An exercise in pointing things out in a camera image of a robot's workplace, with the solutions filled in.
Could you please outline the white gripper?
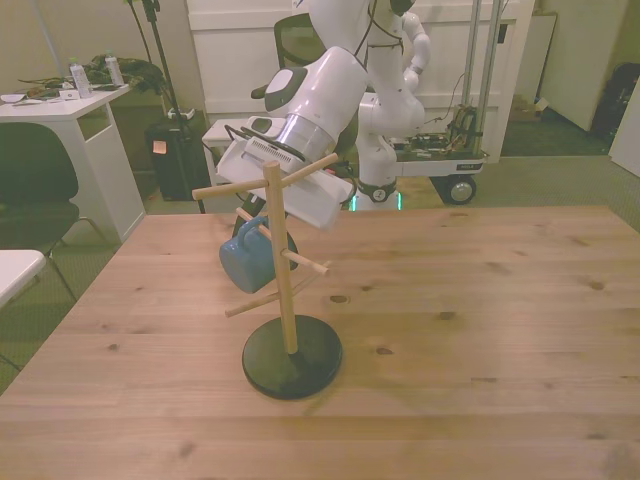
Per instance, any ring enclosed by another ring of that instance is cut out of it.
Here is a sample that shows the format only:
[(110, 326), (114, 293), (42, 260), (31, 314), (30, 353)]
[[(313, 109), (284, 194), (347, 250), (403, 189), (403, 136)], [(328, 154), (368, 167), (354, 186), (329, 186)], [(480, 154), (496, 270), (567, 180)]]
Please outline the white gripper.
[[(263, 180), (263, 164), (277, 161), (281, 176), (286, 177), (305, 166), (297, 156), (264, 141), (234, 141), (217, 166), (217, 174), (232, 183)], [(334, 223), (341, 204), (348, 199), (352, 184), (323, 170), (298, 180), (283, 189), (285, 211), (316, 228), (327, 229)], [(249, 194), (242, 208), (251, 216), (261, 212), (261, 198)], [(287, 233), (288, 249), (298, 253), (296, 243)], [(297, 263), (290, 261), (294, 271)]]

